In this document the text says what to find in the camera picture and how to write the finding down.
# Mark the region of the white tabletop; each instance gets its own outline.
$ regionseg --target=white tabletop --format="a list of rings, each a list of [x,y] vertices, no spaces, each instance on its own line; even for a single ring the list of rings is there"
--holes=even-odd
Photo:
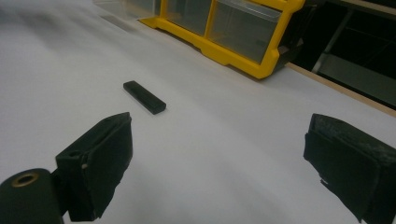
[[[134,157],[95,223],[358,223],[303,158],[313,113],[396,147],[396,118],[284,68],[262,81],[87,0],[0,0],[0,181],[129,111]],[[122,88],[167,103],[156,116]],[[64,216],[65,223],[70,223]]]

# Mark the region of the storage bin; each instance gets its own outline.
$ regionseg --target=storage bin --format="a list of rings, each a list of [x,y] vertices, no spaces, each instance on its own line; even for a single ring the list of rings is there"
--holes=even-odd
[[[261,63],[280,11],[245,0],[217,0],[209,39]]]
[[[92,0],[100,8],[123,20],[144,19],[159,14],[161,0]]]
[[[212,0],[168,0],[166,19],[198,35],[204,35]]]

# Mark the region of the yellow plastic bin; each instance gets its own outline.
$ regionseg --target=yellow plastic bin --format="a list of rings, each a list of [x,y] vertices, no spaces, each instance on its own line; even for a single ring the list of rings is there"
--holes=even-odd
[[[296,56],[303,43],[300,39],[301,31],[308,24],[310,15],[315,10],[301,10],[304,15],[298,17],[292,17],[293,14],[297,14],[295,12],[302,7],[315,8],[318,3],[324,2],[324,0],[119,1],[124,4],[126,14],[132,11],[132,8],[140,7],[155,15],[140,20],[147,26],[176,35],[192,43],[206,57],[223,65],[234,66],[256,78],[270,76],[277,68]],[[293,29],[288,28],[291,19],[295,26]]]

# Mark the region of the screw hole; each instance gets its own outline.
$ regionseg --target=screw hole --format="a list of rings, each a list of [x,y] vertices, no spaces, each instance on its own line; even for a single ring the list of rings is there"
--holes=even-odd
[[[12,181],[12,186],[14,188],[20,188],[27,185],[32,184],[38,179],[38,174],[36,173],[28,173],[24,175],[20,175]]]

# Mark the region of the small black object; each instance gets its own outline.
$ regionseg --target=small black object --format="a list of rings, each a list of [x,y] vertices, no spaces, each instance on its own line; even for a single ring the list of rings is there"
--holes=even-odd
[[[304,158],[359,222],[391,224],[396,214],[396,150],[339,119],[314,114]]]
[[[166,103],[135,81],[124,83],[123,88],[153,115],[163,112],[166,108]]]
[[[133,155],[131,117],[101,120],[56,156],[58,169],[24,171],[0,185],[0,223],[94,221],[109,205]]]

